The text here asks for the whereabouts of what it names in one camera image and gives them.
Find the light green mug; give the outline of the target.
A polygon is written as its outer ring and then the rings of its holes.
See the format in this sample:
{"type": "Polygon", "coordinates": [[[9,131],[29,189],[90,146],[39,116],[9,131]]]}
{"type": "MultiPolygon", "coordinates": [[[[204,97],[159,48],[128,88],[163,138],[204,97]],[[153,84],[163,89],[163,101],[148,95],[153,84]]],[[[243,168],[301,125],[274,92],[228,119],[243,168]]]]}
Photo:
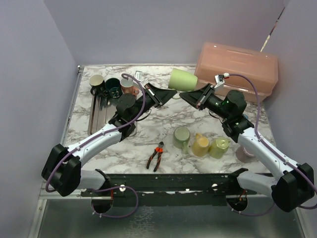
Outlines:
{"type": "MultiPolygon", "coordinates": [[[[189,72],[174,68],[170,75],[168,88],[174,89],[177,92],[193,91],[196,88],[197,81],[197,76],[189,72]]],[[[179,94],[177,94],[174,95],[172,98],[177,100],[180,99],[180,96],[179,94]]]]}

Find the pink terracotta mug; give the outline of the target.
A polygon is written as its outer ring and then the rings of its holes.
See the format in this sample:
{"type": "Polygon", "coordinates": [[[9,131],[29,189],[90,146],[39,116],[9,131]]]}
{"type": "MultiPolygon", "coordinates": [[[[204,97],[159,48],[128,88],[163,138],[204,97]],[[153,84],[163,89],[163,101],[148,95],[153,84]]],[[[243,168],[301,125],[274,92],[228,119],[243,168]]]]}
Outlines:
{"type": "Polygon", "coordinates": [[[120,81],[121,89],[124,94],[132,94],[135,97],[139,94],[139,89],[134,86],[133,80],[122,78],[120,81]]]}

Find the sage green mug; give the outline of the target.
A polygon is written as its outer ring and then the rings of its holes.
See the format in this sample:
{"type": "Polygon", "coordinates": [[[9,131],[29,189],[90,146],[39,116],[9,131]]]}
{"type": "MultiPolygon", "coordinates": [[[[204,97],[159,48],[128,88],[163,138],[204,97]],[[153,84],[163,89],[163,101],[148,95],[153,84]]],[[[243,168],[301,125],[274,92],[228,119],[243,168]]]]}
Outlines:
{"type": "Polygon", "coordinates": [[[172,143],[174,147],[181,149],[183,153],[188,153],[188,143],[190,140],[190,131],[186,127],[178,127],[173,132],[172,143]]]}

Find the dark teal mug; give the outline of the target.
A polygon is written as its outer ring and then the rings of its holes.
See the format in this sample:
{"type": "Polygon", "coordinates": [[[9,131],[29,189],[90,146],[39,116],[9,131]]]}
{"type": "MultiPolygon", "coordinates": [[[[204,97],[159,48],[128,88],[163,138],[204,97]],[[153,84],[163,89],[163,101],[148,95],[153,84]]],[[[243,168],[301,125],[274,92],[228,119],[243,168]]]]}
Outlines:
{"type": "Polygon", "coordinates": [[[104,96],[108,98],[117,99],[121,97],[122,89],[120,80],[117,78],[110,78],[105,81],[104,96]]]}

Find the black mug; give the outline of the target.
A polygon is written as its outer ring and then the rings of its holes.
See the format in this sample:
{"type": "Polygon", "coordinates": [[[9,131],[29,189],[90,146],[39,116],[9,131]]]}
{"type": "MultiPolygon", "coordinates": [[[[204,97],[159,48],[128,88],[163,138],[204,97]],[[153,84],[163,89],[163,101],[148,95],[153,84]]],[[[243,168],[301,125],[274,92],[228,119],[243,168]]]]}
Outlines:
{"type": "Polygon", "coordinates": [[[89,84],[91,86],[90,93],[93,96],[105,96],[106,95],[106,86],[105,81],[102,75],[95,74],[90,77],[89,84]]]}

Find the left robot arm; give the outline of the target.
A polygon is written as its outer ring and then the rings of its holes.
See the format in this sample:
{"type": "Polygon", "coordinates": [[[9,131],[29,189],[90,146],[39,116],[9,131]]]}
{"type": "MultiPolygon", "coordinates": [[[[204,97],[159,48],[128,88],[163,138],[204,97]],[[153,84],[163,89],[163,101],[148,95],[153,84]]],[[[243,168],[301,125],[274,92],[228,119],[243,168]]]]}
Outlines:
{"type": "Polygon", "coordinates": [[[117,101],[116,112],[96,133],[73,145],[56,145],[42,171],[46,192],[58,192],[65,197],[76,189],[91,189],[97,195],[109,191],[108,177],[100,169],[85,171],[82,167],[95,155],[127,138],[136,128],[135,121],[152,107],[167,103],[177,92],[160,89],[147,83],[137,99],[123,94],[117,101]]]}

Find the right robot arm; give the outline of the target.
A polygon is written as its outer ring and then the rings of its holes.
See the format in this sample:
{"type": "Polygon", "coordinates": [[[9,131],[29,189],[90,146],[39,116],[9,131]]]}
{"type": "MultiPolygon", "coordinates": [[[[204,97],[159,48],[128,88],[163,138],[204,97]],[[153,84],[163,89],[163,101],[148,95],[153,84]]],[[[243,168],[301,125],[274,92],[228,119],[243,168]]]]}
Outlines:
{"type": "Polygon", "coordinates": [[[244,117],[246,101],[242,92],[231,90],[224,100],[214,94],[211,84],[179,96],[198,110],[208,109],[223,119],[222,128],[233,141],[254,154],[272,174],[255,174],[242,168],[233,172],[228,190],[238,194],[251,190],[266,195],[284,212],[300,207],[314,197],[314,171],[307,163],[298,164],[260,136],[255,126],[244,117]]]}

